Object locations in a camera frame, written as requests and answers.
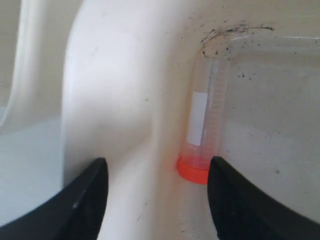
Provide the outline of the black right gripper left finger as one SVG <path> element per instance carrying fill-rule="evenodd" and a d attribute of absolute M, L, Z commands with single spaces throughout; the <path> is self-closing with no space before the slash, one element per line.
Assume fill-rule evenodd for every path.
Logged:
<path fill-rule="evenodd" d="M 2 240 L 96 240 L 108 199 L 108 166 L 95 159 L 76 179 L 34 210 L 0 228 Z"/>

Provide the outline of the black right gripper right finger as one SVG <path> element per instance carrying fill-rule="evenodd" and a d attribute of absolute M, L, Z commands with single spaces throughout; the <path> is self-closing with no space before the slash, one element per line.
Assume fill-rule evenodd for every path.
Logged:
<path fill-rule="evenodd" d="M 260 190 L 224 158 L 210 162 L 207 196 L 220 240 L 318 240 L 319 223 Z"/>

